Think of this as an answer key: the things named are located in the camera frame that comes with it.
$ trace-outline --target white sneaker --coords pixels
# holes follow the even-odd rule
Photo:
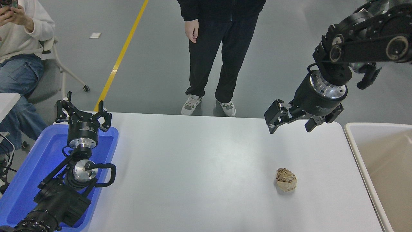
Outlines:
[[[233,102],[230,101],[228,103],[221,103],[220,101],[218,101],[220,103],[220,106],[223,109],[223,112],[229,116],[229,117],[235,117],[236,116],[236,108],[233,105]]]
[[[182,115],[191,115],[196,109],[197,105],[202,102],[202,97],[196,95],[189,95],[186,103],[182,107]]]

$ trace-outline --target hand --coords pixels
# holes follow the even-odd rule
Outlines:
[[[12,23],[17,24],[17,25],[22,25],[29,32],[33,32],[34,30],[33,19],[31,19],[29,16],[26,15],[26,13],[24,12],[24,8],[19,5],[18,8],[11,7],[10,9],[14,12],[14,15],[12,17]]]
[[[0,26],[5,25],[13,20],[14,11],[9,6],[0,8]]]
[[[197,36],[199,35],[199,21],[197,19],[185,22],[186,36],[190,41],[196,43]]]

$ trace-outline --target chair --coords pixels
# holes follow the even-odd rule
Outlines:
[[[76,76],[72,71],[70,71],[66,66],[64,66],[57,53],[55,44],[58,42],[57,37],[54,37],[47,41],[41,41],[43,46],[43,54],[49,54],[53,51],[54,59],[43,60],[44,73],[41,77],[36,88],[30,93],[26,94],[25,97],[27,101],[32,104],[37,104],[39,102],[45,101],[52,96],[54,96],[59,90],[61,90],[62,99],[66,97],[66,74],[68,73],[75,80],[83,85],[83,90],[88,92],[90,88],[86,83]]]

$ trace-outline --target gray floor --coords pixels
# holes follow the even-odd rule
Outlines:
[[[90,86],[84,92],[68,81],[72,102],[92,111],[110,75],[143,0],[40,0],[57,24],[61,60]],[[275,99],[293,98],[313,63],[312,53],[331,24],[349,16],[364,0],[267,1],[239,74],[233,102],[237,117],[263,118]],[[89,39],[101,32],[100,39]],[[189,52],[183,19],[176,0],[149,0],[130,46],[105,99],[111,112],[180,114],[187,99]],[[224,116],[214,92],[222,59],[215,59],[206,96],[195,115]],[[345,110],[337,122],[412,124],[411,66],[387,64],[375,84],[356,88],[362,78],[354,74],[348,84]],[[52,124],[54,103],[60,94],[36,107]]]

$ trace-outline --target chair caster wheel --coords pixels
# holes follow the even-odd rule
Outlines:
[[[28,147],[28,143],[27,143],[26,141],[22,142],[22,143],[21,143],[21,147],[22,147],[22,148]]]

